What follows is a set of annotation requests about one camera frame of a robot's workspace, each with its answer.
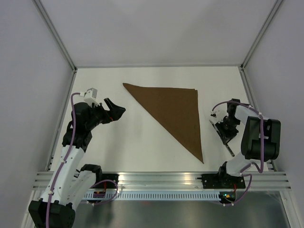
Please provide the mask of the steel table knife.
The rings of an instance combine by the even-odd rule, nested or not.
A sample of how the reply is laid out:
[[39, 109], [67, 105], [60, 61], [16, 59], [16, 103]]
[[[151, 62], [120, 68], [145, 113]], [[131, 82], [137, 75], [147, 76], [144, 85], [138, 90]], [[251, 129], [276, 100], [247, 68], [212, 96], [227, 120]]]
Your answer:
[[[215, 124], [214, 124], [211, 120], [210, 120], [210, 123], [212, 124], [213, 128], [215, 129], [215, 131], [216, 131], [217, 134], [219, 135], [220, 139], [222, 139], [222, 138], [221, 138], [220, 131], [218, 130], [218, 128], [215, 126]], [[228, 145], [228, 144], [224, 144], [224, 145], [225, 145], [225, 147], [227, 148], [227, 150], [228, 150], [228, 152], [230, 153], [230, 155], [231, 155], [232, 157], [235, 157], [235, 154], [233, 153], [233, 151], [231, 150], [231, 148], [229, 147], [229, 145]]]

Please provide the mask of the brown cloth napkin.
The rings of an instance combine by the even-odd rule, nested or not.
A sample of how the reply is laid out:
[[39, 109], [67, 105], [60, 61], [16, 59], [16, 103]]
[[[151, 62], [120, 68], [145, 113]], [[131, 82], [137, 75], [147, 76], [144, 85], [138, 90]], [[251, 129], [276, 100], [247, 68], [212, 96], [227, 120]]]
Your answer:
[[198, 91], [123, 83], [133, 98], [185, 149], [203, 161]]

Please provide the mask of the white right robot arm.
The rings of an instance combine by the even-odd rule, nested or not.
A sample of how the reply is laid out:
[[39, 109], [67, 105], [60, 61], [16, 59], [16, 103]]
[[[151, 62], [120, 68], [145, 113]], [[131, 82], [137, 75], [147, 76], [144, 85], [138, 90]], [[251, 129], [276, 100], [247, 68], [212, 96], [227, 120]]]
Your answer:
[[281, 123], [264, 117], [250, 104], [238, 99], [225, 102], [225, 114], [212, 108], [210, 122], [224, 145], [238, 134], [237, 126], [244, 124], [240, 152], [232, 160], [220, 166], [215, 182], [225, 188], [244, 184], [244, 172], [254, 166], [258, 173], [264, 172], [264, 163], [275, 160], [280, 150]]

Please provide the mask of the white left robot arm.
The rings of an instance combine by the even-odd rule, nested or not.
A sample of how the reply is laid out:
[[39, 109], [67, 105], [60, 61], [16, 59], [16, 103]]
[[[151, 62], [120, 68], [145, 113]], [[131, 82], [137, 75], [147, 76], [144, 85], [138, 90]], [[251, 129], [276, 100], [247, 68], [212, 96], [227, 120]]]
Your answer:
[[118, 121], [125, 108], [104, 99], [101, 103], [72, 103], [72, 120], [68, 123], [62, 141], [57, 167], [40, 199], [32, 200], [28, 211], [37, 228], [71, 228], [76, 209], [90, 188], [99, 188], [105, 179], [99, 165], [85, 164], [74, 177], [92, 139], [92, 130], [99, 124]]

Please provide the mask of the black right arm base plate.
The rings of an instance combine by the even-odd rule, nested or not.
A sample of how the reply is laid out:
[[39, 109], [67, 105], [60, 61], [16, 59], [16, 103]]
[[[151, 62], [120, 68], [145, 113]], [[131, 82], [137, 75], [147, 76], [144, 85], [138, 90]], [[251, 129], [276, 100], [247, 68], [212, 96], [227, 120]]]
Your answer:
[[197, 178], [201, 180], [204, 189], [245, 189], [245, 181], [243, 177], [231, 176], [224, 174], [220, 176], [218, 173], [202, 174]]

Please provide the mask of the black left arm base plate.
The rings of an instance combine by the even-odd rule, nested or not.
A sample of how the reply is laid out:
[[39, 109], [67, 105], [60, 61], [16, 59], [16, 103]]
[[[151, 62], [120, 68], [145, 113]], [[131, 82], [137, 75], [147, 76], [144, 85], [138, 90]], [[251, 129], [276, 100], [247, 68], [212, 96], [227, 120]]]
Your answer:
[[116, 173], [105, 173], [102, 175], [102, 181], [104, 180], [108, 180], [108, 181], [105, 181], [103, 183], [100, 183], [98, 185], [98, 188], [100, 189], [115, 189], [115, 184], [118, 184], [119, 182], [119, 174], [116, 174]]

